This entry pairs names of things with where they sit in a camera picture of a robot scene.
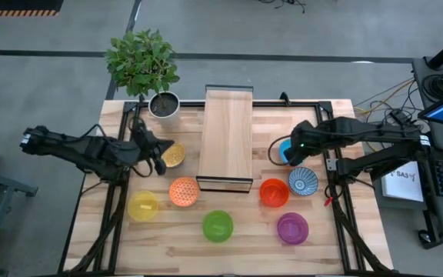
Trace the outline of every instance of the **potted plant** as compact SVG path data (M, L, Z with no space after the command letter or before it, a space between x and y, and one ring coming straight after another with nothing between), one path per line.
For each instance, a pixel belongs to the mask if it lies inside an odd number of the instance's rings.
M163 122L177 117L180 101L168 88L180 78L175 74L172 46L163 41L160 32L128 32L124 39L111 38L111 44L114 48L107 50L105 59L116 86L125 86L128 95L140 98L155 91L148 103L150 113Z

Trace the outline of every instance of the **green bowl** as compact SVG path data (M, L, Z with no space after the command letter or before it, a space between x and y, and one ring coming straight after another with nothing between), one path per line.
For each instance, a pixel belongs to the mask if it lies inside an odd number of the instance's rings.
M224 242L234 231L231 216L224 211L212 211L203 220L203 234L210 242Z

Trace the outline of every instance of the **gray floor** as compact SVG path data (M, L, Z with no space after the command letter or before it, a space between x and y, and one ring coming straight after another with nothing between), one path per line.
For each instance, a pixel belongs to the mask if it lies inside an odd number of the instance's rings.
M160 28L177 52L419 57L443 47L443 0L143 0L135 30ZM0 18L0 49L104 51L120 37L133 1L65 0L55 18ZM207 84L253 85L256 98L351 98L355 103L411 76L409 65L177 61L183 99ZM10 276L57 270L82 174L52 157L23 154L28 126L78 135L98 121L108 85L101 58L0 56L0 173L37 185L19 196L0 231L0 266ZM404 92L391 99L402 105ZM126 99L124 90L115 98ZM421 106L418 95L415 105ZM371 120L380 120L376 112ZM417 212L381 209L395 268L443 276L443 245L423 250Z

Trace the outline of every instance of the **floor mat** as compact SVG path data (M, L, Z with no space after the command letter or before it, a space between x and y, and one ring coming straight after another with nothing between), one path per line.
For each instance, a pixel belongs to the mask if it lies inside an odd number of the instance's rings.
M0 16L55 16L64 0L0 0Z

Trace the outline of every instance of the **purple bowl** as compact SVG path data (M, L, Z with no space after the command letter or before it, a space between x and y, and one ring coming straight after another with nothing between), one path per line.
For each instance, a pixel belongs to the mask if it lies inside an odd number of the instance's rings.
M296 212L288 212L278 220L278 234L289 245L299 245L308 237L308 224Z

